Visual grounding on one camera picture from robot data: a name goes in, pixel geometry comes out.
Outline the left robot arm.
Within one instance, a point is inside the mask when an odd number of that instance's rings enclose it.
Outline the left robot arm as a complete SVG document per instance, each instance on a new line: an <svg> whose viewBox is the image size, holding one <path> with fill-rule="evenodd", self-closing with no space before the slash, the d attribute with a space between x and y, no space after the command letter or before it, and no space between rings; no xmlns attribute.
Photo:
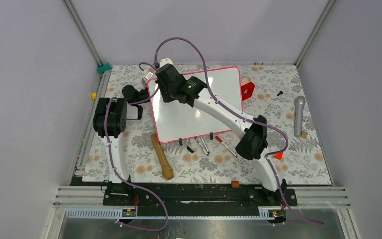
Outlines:
<svg viewBox="0 0 382 239"><path fill-rule="evenodd" d="M101 138L109 164L109 182L122 185L115 198L124 205L134 200L133 189L143 189L130 181L126 159L121 156L121 138L128 120L141 120L142 103L152 98L145 90L138 91L132 85L122 89L123 97L100 97L92 120L93 130Z"/></svg>

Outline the pink framed whiteboard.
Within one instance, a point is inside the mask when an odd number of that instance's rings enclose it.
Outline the pink framed whiteboard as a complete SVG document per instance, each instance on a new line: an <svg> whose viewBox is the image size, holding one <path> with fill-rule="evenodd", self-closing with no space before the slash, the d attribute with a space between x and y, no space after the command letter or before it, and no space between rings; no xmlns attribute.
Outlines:
<svg viewBox="0 0 382 239"><path fill-rule="evenodd" d="M210 69L208 80L218 97L237 110L242 109L240 70L237 66ZM156 88L156 78L150 79L148 92L154 95L150 103L159 142L167 143L229 131L227 126L206 112L178 101L164 103L161 92L155 92Z"/></svg>

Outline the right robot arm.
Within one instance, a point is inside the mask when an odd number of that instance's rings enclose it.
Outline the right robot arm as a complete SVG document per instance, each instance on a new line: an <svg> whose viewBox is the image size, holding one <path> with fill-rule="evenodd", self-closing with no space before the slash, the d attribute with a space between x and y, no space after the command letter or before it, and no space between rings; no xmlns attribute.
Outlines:
<svg viewBox="0 0 382 239"><path fill-rule="evenodd" d="M198 77L187 79L172 64L158 68L155 72L156 83L163 102L187 104L211 115L234 132L240 139L235 147L237 154L251 161L261 179L262 187L266 190L267 202L278 205L285 199L287 183L273 165L273 156L279 152L268 151L267 130L274 130L284 137L286 144L281 152L288 148L287 136L279 129L267 125L266 118L262 115L254 117L222 99L213 91L214 81L209 78L208 72L203 73L204 80Z"/></svg>

